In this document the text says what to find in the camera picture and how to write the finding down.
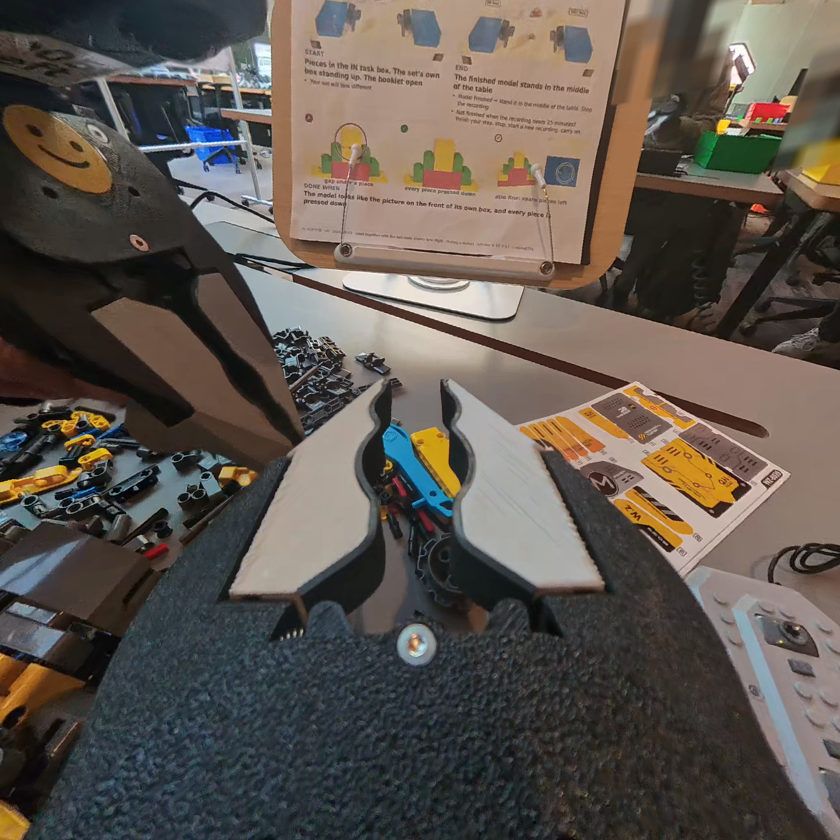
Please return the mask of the instruction board on stand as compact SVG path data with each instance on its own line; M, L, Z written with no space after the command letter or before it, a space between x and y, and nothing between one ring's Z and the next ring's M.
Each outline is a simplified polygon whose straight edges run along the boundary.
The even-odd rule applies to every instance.
M272 2L278 234L317 267L589 269L630 2Z

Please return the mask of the yellow printed sheet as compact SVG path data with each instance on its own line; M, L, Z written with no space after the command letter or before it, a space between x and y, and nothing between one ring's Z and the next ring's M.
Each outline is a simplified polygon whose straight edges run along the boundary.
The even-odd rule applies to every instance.
M790 477L640 382L523 423L683 577Z

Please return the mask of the long yellow brick panel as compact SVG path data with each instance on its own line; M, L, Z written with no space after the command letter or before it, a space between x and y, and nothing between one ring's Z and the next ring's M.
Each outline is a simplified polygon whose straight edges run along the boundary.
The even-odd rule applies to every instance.
M416 456L448 499L455 499L460 481L449 464L449 440L437 427L429 427L410 435Z

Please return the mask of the long blue brick piece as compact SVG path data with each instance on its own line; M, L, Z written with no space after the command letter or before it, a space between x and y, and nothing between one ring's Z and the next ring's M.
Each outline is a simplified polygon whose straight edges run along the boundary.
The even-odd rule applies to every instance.
M406 487L410 488L412 507L450 519L454 502L418 457L409 434L392 423L384 431L382 443L386 458L393 463Z

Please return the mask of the pile of loose brick pieces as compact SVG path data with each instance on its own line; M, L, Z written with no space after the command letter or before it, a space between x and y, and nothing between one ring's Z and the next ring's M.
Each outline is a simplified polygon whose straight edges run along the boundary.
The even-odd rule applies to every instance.
M272 342L296 405L303 409L301 420L307 434L319 430L332 416L372 387L372 383L358 385L353 382L352 374L343 368L344 352L329 337L316 338L306 330L294 328L277 332ZM386 460L383 477L374 483L374 488L381 494L381 519L387 522L395 540L406 541L407 554L417 577L415 567L420 548L430 539L449 534L450 519L424 509L414 509L410 488L403 483L393 463ZM466 612L464 594L460 606L448 609Z

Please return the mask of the grey brick battery box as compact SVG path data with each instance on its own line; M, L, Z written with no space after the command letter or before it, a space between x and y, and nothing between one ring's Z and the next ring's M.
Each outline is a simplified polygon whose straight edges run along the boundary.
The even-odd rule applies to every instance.
M839 628L798 591L706 566L685 578L797 793L839 838Z

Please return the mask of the person's left hand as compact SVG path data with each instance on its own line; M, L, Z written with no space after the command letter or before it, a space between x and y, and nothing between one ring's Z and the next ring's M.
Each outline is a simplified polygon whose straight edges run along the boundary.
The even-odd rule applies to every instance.
M62 398L97 400L116 406L127 403L124 395L78 380L1 339L3 406L30 406Z

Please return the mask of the green box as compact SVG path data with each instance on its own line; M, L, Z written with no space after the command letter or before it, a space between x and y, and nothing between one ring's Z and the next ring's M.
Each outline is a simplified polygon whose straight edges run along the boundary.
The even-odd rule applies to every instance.
M742 136L709 131L700 136L692 159L708 170L760 174L769 170L781 142L780 135Z

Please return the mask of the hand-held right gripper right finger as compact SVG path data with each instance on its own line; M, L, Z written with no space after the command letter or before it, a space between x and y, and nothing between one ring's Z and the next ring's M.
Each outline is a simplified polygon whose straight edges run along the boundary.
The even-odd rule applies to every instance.
M451 579L473 603L530 606L545 596L604 592L605 583L544 455L454 380L441 381L448 463L460 489L451 514Z

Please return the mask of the brown-edged grey desk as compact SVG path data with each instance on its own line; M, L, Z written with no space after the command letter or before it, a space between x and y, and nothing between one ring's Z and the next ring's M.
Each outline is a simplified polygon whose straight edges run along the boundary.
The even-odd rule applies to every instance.
M755 438L838 434L838 371L524 290L516 315L492 322L366 297L336 269L268 269L327 298L393 315L596 385L649 386L666 401Z

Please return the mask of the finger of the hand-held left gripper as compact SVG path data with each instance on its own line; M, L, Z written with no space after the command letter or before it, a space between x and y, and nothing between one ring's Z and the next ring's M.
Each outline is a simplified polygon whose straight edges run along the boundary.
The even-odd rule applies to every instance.
M265 324L219 273L198 278L196 307L237 391L258 409L283 448L301 443L298 409Z
M192 410L188 417L168 424L154 417L151 408L141 408L139 397L134 397L127 415L129 428L154 449L203 448L263 469L292 448L281 446L258 409L231 382L208 335L207 321L197 311L196 282L186 292L181 312L122 298L92 314ZM252 313L253 298L249 292L245 298ZM253 317L261 320L259 312Z

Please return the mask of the yellow grey brick vehicle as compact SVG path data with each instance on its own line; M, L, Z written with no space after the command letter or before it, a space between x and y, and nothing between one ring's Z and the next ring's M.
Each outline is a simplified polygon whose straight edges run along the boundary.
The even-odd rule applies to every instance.
M23 838L161 579L143 553L43 522L2 538L1 831Z

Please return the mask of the blue plastic crate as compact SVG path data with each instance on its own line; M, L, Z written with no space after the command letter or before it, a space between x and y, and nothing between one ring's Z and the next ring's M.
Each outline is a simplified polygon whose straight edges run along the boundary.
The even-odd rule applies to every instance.
M203 164L205 172L209 171L212 165L238 164L238 147L234 144L222 144L224 140L234 139L228 129L197 124L186 125L184 129L189 142L199 144L192 151Z

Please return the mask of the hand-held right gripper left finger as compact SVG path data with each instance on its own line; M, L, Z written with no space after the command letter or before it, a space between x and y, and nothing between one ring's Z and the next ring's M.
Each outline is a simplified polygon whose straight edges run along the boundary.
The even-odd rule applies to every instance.
M298 615L346 613L384 579L375 484L385 465L392 386L379 381L295 447L228 589L233 601L284 602Z

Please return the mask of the small dark grey wheel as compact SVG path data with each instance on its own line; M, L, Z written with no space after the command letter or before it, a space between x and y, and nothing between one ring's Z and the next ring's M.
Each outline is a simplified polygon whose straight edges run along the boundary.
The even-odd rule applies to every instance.
M463 593L451 580L451 536L430 539L420 548L416 558L416 576L425 592L442 607L455 608L463 601Z

